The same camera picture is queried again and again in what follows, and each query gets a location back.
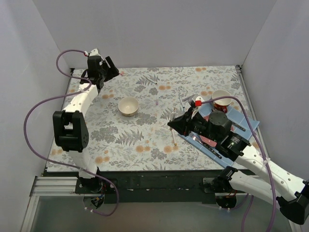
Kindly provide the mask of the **yellow marker pen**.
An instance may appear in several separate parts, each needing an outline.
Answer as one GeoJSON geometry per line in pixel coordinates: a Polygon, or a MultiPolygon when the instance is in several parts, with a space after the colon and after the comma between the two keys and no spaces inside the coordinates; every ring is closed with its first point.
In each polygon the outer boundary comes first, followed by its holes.
{"type": "Polygon", "coordinates": [[[174,144],[174,146],[177,146],[176,138],[175,138],[175,133],[174,133],[173,129],[171,129],[170,131],[171,131],[171,135],[172,135],[173,144],[174,144]]]}

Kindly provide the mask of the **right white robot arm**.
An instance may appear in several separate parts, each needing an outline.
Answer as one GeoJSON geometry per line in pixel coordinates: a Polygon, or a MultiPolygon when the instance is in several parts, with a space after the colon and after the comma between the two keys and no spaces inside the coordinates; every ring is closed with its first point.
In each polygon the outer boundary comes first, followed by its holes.
{"type": "Polygon", "coordinates": [[[231,167],[219,176],[218,185],[224,192],[232,189],[247,192],[269,203],[279,205],[280,212],[290,221],[303,225],[309,216],[309,183],[284,170],[270,160],[264,160],[248,140],[231,131],[232,121],[223,112],[212,112],[205,120],[200,113],[184,115],[168,122],[180,135],[190,133],[209,138],[224,157],[246,167],[260,177],[250,179],[231,167]]]}

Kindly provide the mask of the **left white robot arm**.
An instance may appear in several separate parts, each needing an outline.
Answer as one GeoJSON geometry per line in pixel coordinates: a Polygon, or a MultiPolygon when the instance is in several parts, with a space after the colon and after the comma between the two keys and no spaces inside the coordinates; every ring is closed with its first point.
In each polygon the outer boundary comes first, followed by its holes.
{"type": "Polygon", "coordinates": [[[92,163],[88,150],[89,133],[84,116],[92,101],[99,95],[104,83],[119,75],[110,57],[103,58],[98,49],[87,55],[88,68],[82,74],[79,91],[62,110],[53,114],[55,143],[73,160],[79,169],[78,179],[82,187],[92,193],[102,190],[103,182],[93,176],[98,174],[97,165],[92,163]]]}

